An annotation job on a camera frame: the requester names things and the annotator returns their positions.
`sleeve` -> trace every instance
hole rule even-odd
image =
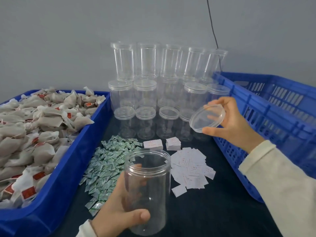
[[[316,235],[316,179],[270,141],[251,151],[239,170],[257,188],[284,237]]]
[[[97,237],[90,224],[90,220],[79,226],[79,232],[76,237]]]

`dark table surface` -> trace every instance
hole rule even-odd
[[[112,135],[117,135],[118,129],[116,120],[112,118],[103,140],[108,141]],[[162,142],[166,150],[166,141]],[[199,149],[216,175],[214,180],[207,179],[209,184],[205,185],[205,189],[189,189],[177,198],[171,191],[167,224],[154,236],[282,236],[266,205],[248,194],[213,139],[209,142],[193,139],[181,145]],[[172,178],[171,188],[178,185]],[[75,237],[79,226],[92,219],[85,207],[92,197],[84,190],[85,184],[78,187],[63,222],[50,237]],[[136,235],[125,230],[120,236]]]

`white wall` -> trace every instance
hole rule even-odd
[[[316,0],[210,0],[225,71],[316,86]],[[107,90],[110,42],[215,48],[206,0],[0,0],[0,101],[24,91]]]

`blue crate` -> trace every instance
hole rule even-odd
[[[307,175],[316,178],[316,88],[275,75],[215,73],[231,88],[240,113],[250,126],[269,139]],[[247,153],[221,138],[214,138],[227,161],[256,200],[257,189],[238,170]]]
[[[38,90],[27,91],[24,94],[30,95],[35,91]],[[110,93],[98,91],[94,93],[106,97],[91,117],[94,124],[87,125],[81,130],[29,206],[14,210],[0,210],[1,237],[45,237],[53,233],[63,220],[82,175],[95,148],[100,144],[113,114]]]

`wire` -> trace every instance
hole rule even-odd
[[[214,39],[215,39],[216,47],[218,49],[218,43],[217,43],[216,35],[215,35],[215,32],[214,32],[214,28],[213,28],[213,21],[212,21],[212,16],[211,16],[209,0],[206,0],[206,2],[207,2],[207,7],[209,9],[209,16],[210,16],[210,20],[211,20],[211,27],[212,27],[213,36],[214,36]],[[220,68],[220,71],[222,72],[222,66],[221,66],[221,59],[220,58],[219,58],[219,68]]]

